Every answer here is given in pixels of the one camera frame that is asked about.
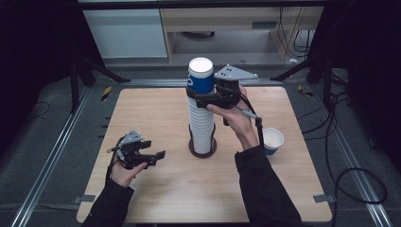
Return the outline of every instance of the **wooden table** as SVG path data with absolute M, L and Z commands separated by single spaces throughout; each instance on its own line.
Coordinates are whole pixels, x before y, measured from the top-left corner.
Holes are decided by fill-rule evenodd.
M 282 87 L 248 87 L 248 97 L 263 126 L 274 127 L 285 143 L 270 156 L 303 221 L 331 219 L 327 202 L 316 203 L 323 194 L 287 92 Z M 215 116 L 216 153 L 207 159 L 194 157 L 188 149 L 189 116 L 184 88 L 126 89 L 120 94 L 100 148 L 85 195 L 100 194 L 111 154 L 106 150 L 130 130 L 151 140 L 143 154 L 166 150 L 166 157 L 139 174 L 126 222 L 248 222 L 241 197 L 234 155 L 241 145 L 222 118 Z M 92 206 L 83 201 L 78 221 L 83 222 Z

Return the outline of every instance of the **black sleeve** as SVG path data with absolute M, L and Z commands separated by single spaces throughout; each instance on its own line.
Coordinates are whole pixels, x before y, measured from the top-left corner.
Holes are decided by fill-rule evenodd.
M 238 152 L 235 164 L 252 227 L 302 226 L 297 209 L 261 147 Z
M 132 188 L 124 188 L 109 179 L 81 227 L 121 227 L 132 195 Z

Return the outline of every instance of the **stacked white cups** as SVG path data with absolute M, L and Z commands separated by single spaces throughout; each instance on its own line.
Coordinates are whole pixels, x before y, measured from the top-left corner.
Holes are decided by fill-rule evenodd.
M 188 66 L 188 88 L 197 94 L 215 92 L 213 63 L 206 58 L 195 58 Z M 204 108 L 198 108 L 196 100 L 188 97 L 189 129 L 192 133 L 194 151 L 206 154 L 212 148 L 212 134 L 215 127 L 214 114 Z

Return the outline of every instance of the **human hand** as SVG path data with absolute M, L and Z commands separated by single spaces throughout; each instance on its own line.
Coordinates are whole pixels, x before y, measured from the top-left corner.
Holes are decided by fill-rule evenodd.
M 142 163 L 141 165 L 133 169 L 126 169 L 117 160 L 118 158 L 115 155 L 114 165 L 112 169 L 112 174 L 110 174 L 110 178 L 114 182 L 125 188 L 130 185 L 132 179 L 135 179 L 136 174 L 140 173 L 148 165 L 147 163 Z
M 239 85 L 239 90 L 244 96 L 247 96 L 247 90 L 244 87 Z M 240 100 L 238 104 L 230 110 L 222 109 L 213 104 L 207 105 L 207 110 L 220 115 L 227 120 L 244 149 L 253 148 L 259 145 L 252 127 L 251 118 L 242 112 L 242 110 L 249 110 L 248 106 L 242 100 Z

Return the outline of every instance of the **cup rim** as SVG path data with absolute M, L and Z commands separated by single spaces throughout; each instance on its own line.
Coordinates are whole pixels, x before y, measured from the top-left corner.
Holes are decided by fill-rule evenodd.
M 274 147 L 266 145 L 266 143 L 265 143 L 265 139 L 266 139 L 266 137 L 265 137 L 265 131 L 275 131 L 275 132 L 278 132 L 277 134 L 279 134 L 279 135 L 280 135 L 280 138 L 281 138 L 280 144 L 279 144 L 278 146 L 274 146 Z M 264 147 L 265 147 L 265 148 L 268 148 L 268 149 L 278 149 L 278 148 L 280 148 L 280 147 L 284 144 L 284 135 L 283 135 L 279 130 L 277 130 L 276 128 L 265 128 L 264 130 L 262 130 L 262 132 L 263 132 L 263 144 L 264 144 Z

